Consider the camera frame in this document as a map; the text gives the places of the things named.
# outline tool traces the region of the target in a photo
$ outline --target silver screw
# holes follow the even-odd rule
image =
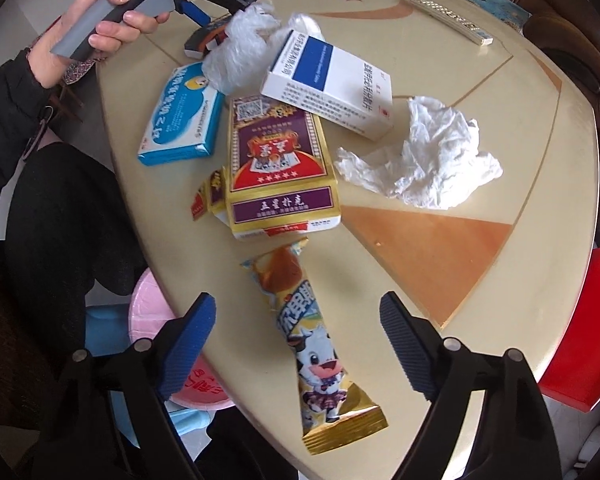
[[[72,355],[72,359],[74,362],[79,363],[80,361],[84,361],[87,358],[87,351],[84,349],[76,350]]]
[[[150,339],[138,339],[138,341],[134,343],[134,350],[136,352],[146,352],[153,344],[154,343]]]
[[[507,352],[507,355],[509,356],[509,359],[511,359],[512,361],[515,361],[517,363],[519,363],[520,361],[522,361],[522,359],[525,358],[522,355],[522,352],[520,350],[518,350],[517,348],[509,349],[509,351]]]
[[[452,352],[457,352],[462,348],[462,344],[455,337],[447,337],[442,344],[447,350],[451,350]]]

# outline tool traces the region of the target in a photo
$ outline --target human hand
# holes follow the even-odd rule
[[[71,59],[52,54],[51,49],[96,1],[75,0],[58,22],[46,31],[31,49],[29,65],[33,75],[44,88],[56,85],[73,62]],[[109,1],[115,5],[122,5],[129,0]],[[89,37],[89,44],[96,49],[96,55],[103,58],[118,51],[123,44],[137,40],[140,34],[155,32],[158,25],[168,19],[168,12],[151,18],[140,12],[128,10],[121,23],[100,22],[96,26],[96,34]]]

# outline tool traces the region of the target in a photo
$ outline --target purple and gold box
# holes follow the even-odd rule
[[[264,96],[232,101],[224,201],[237,238],[307,233],[340,223],[320,119]]]

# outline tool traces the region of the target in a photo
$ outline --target crumpled tissue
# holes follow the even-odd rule
[[[502,175],[499,161],[478,151],[478,123],[431,97],[409,99],[409,137],[360,158],[339,148],[345,180],[428,209],[449,209]]]
[[[274,15],[274,7],[258,1],[234,14],[226,26],[227,38],[202,63],[209,84],[225,95],[235,91],[259,92],[291,30],[324,40],[320,26],[306,14],[292,14],[286,25]]]

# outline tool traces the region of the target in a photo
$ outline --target blue and white box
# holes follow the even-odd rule
[[[391,77],[336,46],[292,30],[261,94],[371,140],[394,125]]]
[[[213,155],[224,95],[208,85],[202,63],[173,71],[144,131],[146,166]]]

